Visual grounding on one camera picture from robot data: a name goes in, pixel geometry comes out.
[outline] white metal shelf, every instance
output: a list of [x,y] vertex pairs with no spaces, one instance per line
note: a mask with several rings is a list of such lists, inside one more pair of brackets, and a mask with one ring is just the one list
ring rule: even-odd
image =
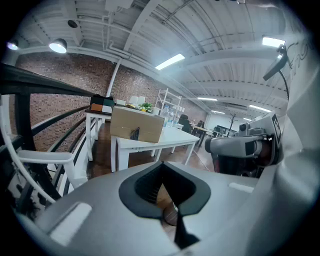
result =
[[[172,99],[172,97],[170,97],[168,95],[171,95],[171,96],[177,98],[179,100],[178,104],[176,105],[176,104],[174,104],[172,102],[167,101],[166,98]],[[164,109],[165,104],[169,104],[169,105],[172,105],[172,106],[176,107],[175,114],[174,114],[174,119],[173,119],[173,120],[176,120],[177,113],[178,113],[178,111],[180,109],[181,98],[182,98],[181,96],[176,96],[173,93],[169,92],[168,88],[166,90],[159,90],[159,94],[158,94],[158,97],[156,98],[155,105],[157,105],[158,102],[161,103],[160,114],[161,114],[162,110]]]
[[168,91],[168,89],[167,90],[161,90],[160,92],[159,92],[159,94],[166,94],[166,96],[167,97],[169,97],[169,98],[171,98],[170,96],[168,96],[168,95],[171,95],[171,96],[173,96],[173,97],[175,97],[175,98],[177,98],[177,99],[180,99],[180,97],[181,96],[177,96],[177,95],[174,95],[172,92],[169,92]]

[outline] fluorescent light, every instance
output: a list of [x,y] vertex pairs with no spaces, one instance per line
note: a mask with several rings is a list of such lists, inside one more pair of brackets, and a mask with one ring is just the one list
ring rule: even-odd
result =
[[185,57],[184,57],[182,54],[179,53],[178,55],[173,56],[172,58],[166,60],[165,62],[161,63],[160,65],[156,66],[155,68],[156,68],[157,70],[162,70],[162,69],[164,69],[165,67],[167,67],[167,66],[169,66],[169,65],[171,65],[171,64],[173,64],[173,63],[176,63],[176,62],[178,62],[178,61],[183,60],[184,58],[185,58]]
[[279,47],[280,45],[284,45],[286,41],[280,40],[280,39],[275,39],[271,37],[264,37],[262,39],[262,44],[264,46],[272,46],[272,47]]
[[211,111],[214,112],[215,114],[216,114],[216,113],[224,114],[223,112],[219,112],[219,111],[214,111],[214,110],[211,110]]
[[259,106],[250,105],[249,107],[255,108],[257,110],[262,110],[262,111],[265,111],[265,112],[271,112],[271,110],[268,110],[268,109],[265,109],[265,108],[262,108],[262,107],[259,107]]
[[8,47],[9,49],[14,50],[14,51],[18,50],[18,46],[13,42],[7,42],[6,47]]
[[198,100],[203,100],[203,101],[217,101],[216,98],[201,98],[201,97],[198,97]]

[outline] ceiling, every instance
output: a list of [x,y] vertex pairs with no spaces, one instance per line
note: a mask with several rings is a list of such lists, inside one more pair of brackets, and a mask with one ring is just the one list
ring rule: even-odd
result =
[[[253,119],[275,110],[283,116],[288,100],[277,73],[263,75],[277,58],[262,45],[263,35],[284,39],[280,9],[231,0],[46,0],[25,17],[15,37],[20,54],[50,51],[63,38],[68,52],[88,54],[138,70],[210,112]],[[78,24],[71,28],[68,20]],[[182,54],[185,59],[160,71],[155,67]],[[288,65],[282,70],[290,88]],[[197,97],[217,101],[200,101]]]

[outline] black railing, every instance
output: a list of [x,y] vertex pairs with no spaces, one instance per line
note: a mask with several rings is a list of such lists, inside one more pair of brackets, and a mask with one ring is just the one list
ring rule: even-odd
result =
[[[41,122],[39,125],[31,127],[30,120],[30,94],[64,94],[64,95],[76,95],[84,97],[92,97],[94,93],[80,89],[75,86],[33,73],[23,69],[16,68],[1,64],[0,66],[0,94],[1,95],[15,95],[14,112],[15,112],[15,125],[18,136],[12,141],[14,149],[22,148],[25,150],[35,151],[36,146],[33,136],[51,126],[52,124],[64,119],[74,113],[85,110],[90,107],[86,105],[65,112],[61,115],[57,115],[49,118],[48,120]],[[55,152],[58,147],[65,141],[65,139],[85,121],[82,118],[76,122],[69,130],[65,132],[54,144],[49,148],[49,152]],[[86,129],[82,129],[77,135],[75,140],[70,145],[68,152],[72,152],[77,145],[77,142],[85,133]],[[74,156],[73,162],[76,163],[82,146],[84,145],[86,138],[83,139],[79,150]],[[57,186],[61,175],[65,173],[63,165],[60,164],[57,167],[57,171],[51,180],[51,176],[48,172],[46,165],[44,164],[29,164],[29,170],[36,182],[40,184],[43,190],[50,195],[53,199],[57,200],[61,196],[57,191]],[[0,171],[1,171],[1,183],[7,189],[11,179],[15,174],[14,167],[10,154],[5,145],[0,146]],[[69,190],[69,180],[66,179],[64,192],[67,194]],[[28,204],[33,191],[33,187],[28,183],[21,191],[20,198],[16,204],[16,210],[25,214],[28,210]]]

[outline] water bottle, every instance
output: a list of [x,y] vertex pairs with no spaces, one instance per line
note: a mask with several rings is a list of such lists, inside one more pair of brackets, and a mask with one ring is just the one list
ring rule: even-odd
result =
[[169,114],[169,118],[168,118],[168,124],[170,127],[174,126],[174,118],[175,118],[175,113],[173,111],[171,111],[171,113]]
[[177,113],[176,116],[175,116],[175,120],[174,120],[174,124],[175,124],[175,125],[178,124],[179,119],[180,119],[180,115],[179,115],[179,113]]
[[166,127],[168,119],[169,119],[169,106],[164,105],[164,108],[161,111],[161,117],[164,118],[163,127]]

